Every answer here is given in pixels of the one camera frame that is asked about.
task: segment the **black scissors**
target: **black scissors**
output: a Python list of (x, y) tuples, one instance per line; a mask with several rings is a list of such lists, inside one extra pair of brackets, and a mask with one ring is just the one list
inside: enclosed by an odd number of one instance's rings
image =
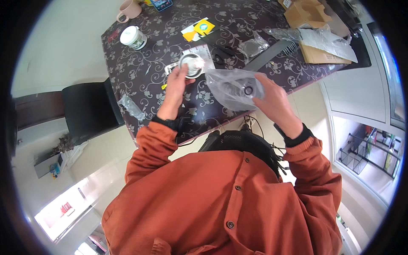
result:
[(224, 59), (235, 56), (235, 51), (233, 50), (233, 48), (229, 46), (218, 46), (216, 43), (213, 43), (210, 38), (207, 37), (208, 35), (206, 33), (204, 33), (204, 35), (205, 36), (202, 36), (200, 38), (206, 44), (211, 45), (214, 48), (215, 53), (213, 60), (217, 64), (224, 64)]

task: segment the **jacket button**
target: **jacket button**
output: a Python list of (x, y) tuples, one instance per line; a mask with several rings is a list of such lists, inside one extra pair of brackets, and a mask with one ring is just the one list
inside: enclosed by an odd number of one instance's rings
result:
[(228, 221), (228, 222), (227, 222), (227, 227), (230, 228), (230, 229), (233, 229), (233, 228), (235, 227), (234, 222)]

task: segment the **clear plastic bag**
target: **clear plastic bag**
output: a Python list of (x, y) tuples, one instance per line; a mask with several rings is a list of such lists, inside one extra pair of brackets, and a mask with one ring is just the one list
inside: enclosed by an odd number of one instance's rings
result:
[(289, 28), (289, 29), (265, 28), (263, 29), (263, 31), (273, 36), (276, 40), (299, 42), (302, 39), (302, 37), (300, 36), (299, 30), (296, 28)]
[(205, 77), (208, 88), (220, 104), (232, 111), (248, 111), (257, 109), (252, 98), (265, 96), (264, 87), (255, 74), (241, 69), (210, 69)]
[(317, 29), (263, 29), (264, 32), (277, 40), (301, 42), (305, 46), (321, 49), (325, 52), (358, 63), (357, 57), (350, 46), (351, 36), (343, 39), (330, 31), (329, 25)]
[(244, 55), (245, 64), (248, 64), (259, 53), (269, 48), (269, 43), (254, 31), (254, 38), (248, 41), (241, 42), (238, 45), (238, 50)]
[(329, 25), (318, 29), (299, 29), (302, 44), (321, 49), (337, 57), (358, 63), (356, 54), (350, 46), (350, 38), (347, 40), (333, 34)]
[(126, 94), (118, 101), (119, 104), (123, 105), (124, 108), (129, 112), (129, 114), (135, 117), (137, 120), (144, 120), (146, 115), (142, 112), (139, 107), (133, 102), (133, 100), (128, 97)]

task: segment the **yellow card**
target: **yellow card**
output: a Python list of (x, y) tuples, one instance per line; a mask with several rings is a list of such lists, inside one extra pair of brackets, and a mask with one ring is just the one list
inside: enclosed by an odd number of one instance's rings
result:
[(197, 31), (197, 33), (199, 33), (200, 35), (204, 35), (204, 33), (210, 33), (214, 27), (214, 24), (211, 24), (207, 20), (202, 19), (194, 26), (194, 31)]

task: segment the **table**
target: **table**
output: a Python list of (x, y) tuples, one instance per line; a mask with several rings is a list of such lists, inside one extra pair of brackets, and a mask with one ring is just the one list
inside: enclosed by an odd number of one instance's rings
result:
[[(106, 65), (116, 99), (127, 94), (146, 113), (146, 119), (138, 121), (121, 108), (134, 141), (137, 131), (150, 122), (164, 100), (166, 91), (161, 89), (167, 81), (164, 67), (177, 62), (183, 50), (204, 43), (201, 40), (187, 42), (181, 30), (202, 18), (215, 18), (220, 26), (220, 30), (214, 32), (218, 37), (217, 44), (236, 49), (240, 42), (253, 38), (253, 31), (273, 45), (276, 40), (262, 29), (289, 27), (283, 7), (275, 0), (174, 0), (173, 3), (162, 12), (142, 4), (143, 11), (138, 17), (125, 24), (115, 22), (102, 35)], [(130, 25), (138, 26), (148, 37), (146, 46), (139, 51), (119, 41), (121, 32)], [(274, 65), (268, 63), (259, 72), (266, 73), (288, 94), (344, 67), (342, 64), (306, 64), (300, 51), (290, 57), (279, 54), (273, 61)], [(238, 53), (226, 59), (225, 65), (215, 63), (215, 66), (240, 69), (245, 66), (244, 57)], [(187, 86), (183, 103), (185, 108), (181, 109), (181, 115), (191, 119), (181, 137), (177, 138), (179, 144), (245, 114), (220, 105), (208, 89), (204, 75)]]

